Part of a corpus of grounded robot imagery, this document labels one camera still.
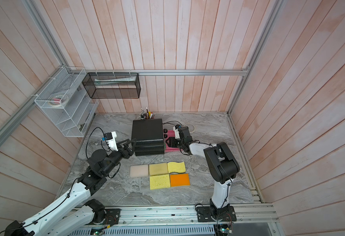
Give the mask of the black drawer cabinet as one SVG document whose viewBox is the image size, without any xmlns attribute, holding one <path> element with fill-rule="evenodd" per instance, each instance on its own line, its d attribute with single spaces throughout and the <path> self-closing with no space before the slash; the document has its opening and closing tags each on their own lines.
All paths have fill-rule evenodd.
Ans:
<svg viewBox="0 0 345 236">
<path fill-rule="evenodd" d="M 136 156 L 164 154 L 164 133 L 162 119 L 134 120 L 132 139 Z"/>
</svg>

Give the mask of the white foam sponge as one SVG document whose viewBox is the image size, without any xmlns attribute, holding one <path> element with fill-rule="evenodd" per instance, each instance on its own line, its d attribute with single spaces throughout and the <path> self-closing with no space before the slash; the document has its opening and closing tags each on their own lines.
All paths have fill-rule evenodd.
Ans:
<svg viewBox="0 0 345 236">
<path fill-rule="evenodd" d="M 149 166 L 148 165 L 136 165 L 130 167 L 130 177 L 131 178 L 142 178 L 149 176 Z"/>
</svg>

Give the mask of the orange and yellow sponge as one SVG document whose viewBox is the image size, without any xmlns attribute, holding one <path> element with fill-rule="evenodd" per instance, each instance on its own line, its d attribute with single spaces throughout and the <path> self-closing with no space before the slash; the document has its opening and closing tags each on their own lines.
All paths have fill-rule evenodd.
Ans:
<svg viewBox="0 0 345 236">
<path fill-rule="evenodd" d="M 170 175 L 170 185 L 171 187 L 189 186 L 190 185 L 189 174 Z"/>
</svg>

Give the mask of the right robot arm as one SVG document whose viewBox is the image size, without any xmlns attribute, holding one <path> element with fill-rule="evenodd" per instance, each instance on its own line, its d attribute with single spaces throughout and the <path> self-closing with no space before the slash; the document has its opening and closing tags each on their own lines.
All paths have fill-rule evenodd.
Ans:
<svg viewBox="0 0 345 236">
<path fill-rule="evenodd" d="M 225 142 L 207 144 L 194 140 L 186 126 L 173 127 L 174 137 L 168 143 L 178 148 L 184 155 L 197 155 L 207 161 L 211 176 L 214 179 L 213 195 L 209 206 L 195 205 L 199 222 L 235 221 L 233 207 L 230 205 L 230 189 L 240 166 Z"/>
</svg>

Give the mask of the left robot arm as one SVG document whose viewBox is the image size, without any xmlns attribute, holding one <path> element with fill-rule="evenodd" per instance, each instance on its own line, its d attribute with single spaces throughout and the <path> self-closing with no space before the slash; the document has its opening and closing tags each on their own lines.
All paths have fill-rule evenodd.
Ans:
<svg viewBox="0 0 345 236">
<path fill-rule="evenodd" d="M 23 222 L 12 222 L 2 233 L 6 236 L 66 236 L 88 223 L 105 222 L 104 205 L 91 197 L 110 178 L 110 172 L 120 167 L 121 160 L 134 154 L 135 144 L 135 139 L 126 139 L 116 143 L 110 152 L 94 151 L 88 159 L 87 170 L 73 181 L 69 190 L 34 216 Z"/>
</svg>

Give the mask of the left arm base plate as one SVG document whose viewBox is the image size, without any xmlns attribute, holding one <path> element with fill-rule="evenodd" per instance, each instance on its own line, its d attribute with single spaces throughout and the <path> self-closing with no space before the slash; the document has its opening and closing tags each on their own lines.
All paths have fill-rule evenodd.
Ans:
<svg viewBox="0 0 345 236">
<path fill-rule="evenodd" d="M 93 223 L 110 226 L 118 224 L 120 212 L 120 208 L 101 209 L 94 214 Z"/>
</svg>

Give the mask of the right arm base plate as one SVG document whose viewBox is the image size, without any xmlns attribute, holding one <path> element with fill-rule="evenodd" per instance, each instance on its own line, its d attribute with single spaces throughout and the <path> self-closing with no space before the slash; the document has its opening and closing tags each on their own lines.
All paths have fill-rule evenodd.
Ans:
<svg viewBox="0 0 345 236">
<path fill-rule="evenodd" d="M 199 222 L 236 222 L 235 210 L 232 206 L 227 205 L 217 210 L 211 206 L 195 206 Z"/>
</svg>

